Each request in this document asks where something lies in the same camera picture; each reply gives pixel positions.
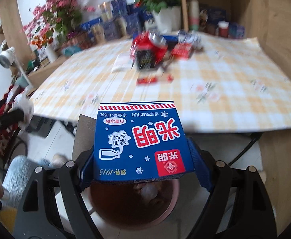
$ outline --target red candy wrapper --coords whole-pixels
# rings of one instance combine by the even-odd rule
[[[179,58],[189,59],[193,53],[192,44],[176,44],[174,49],[171,51],[171,55]]]

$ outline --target bottle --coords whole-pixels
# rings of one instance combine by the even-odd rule
[[[198,31],[200,25],[200,8],[197,0],[190,1],[189,15],[190,30]]]
[[[229,27],[229,22],[219,22],[218,23],[218,36],[228,37],[228,27]]]

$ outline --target dining table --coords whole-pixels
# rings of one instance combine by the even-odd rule
[[[74,54],[32,95],[34,115],[77,122],[80,114],[96,119],[100,103],[174,101],[185,132],[291,128],[291,81],[257,38],[200,36],[202,50],[167,68],[172,82],[139,85],[144,73],[136,66],[112,71],[117,57],[129,54],[131,40]]]

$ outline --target blue gift box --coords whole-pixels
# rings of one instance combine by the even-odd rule
[[[127,16],[127,0],[112,0],[112,16],[120,17]]]
[[[132,36],[135,33],[142,32],[142,27],[137,13],[120,17],[117,19],[117,22],[123,36]]]
[[[82,25],[80,25],[80,28],[88,33],[88,37],[90,38],[90,40],[92,42],[94,42],[94,34],[91,31],[91,27],[94,26],[95,24],[100,23],[100,22],[102,22],[102,19],[99,17],[99,18],[90,20],[90,21],[85,22]]]
[[[194,170],[173,101],[100,104],[93,162],[102,183],[176,179]]]
[[[114,20],[101,23],[104,30],[104,38],[107,41],[121,38],[120,32]]]
[[[152,13],[147,12],[145,7],[136,7],[135,8],[134,4],[129,4],[127,6],[127,9],[128,9],[129,14],[134,14],[134,13],[138,14],[138,17],[139,17],[139,20],[140,20],[142,27],[144,27],[145,21],[153,19]]]

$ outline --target stack of cups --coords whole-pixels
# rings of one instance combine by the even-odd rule
[[[200,8],[197,0],[191,0],[189,6],[190,30],[199,30],[200,25]]]

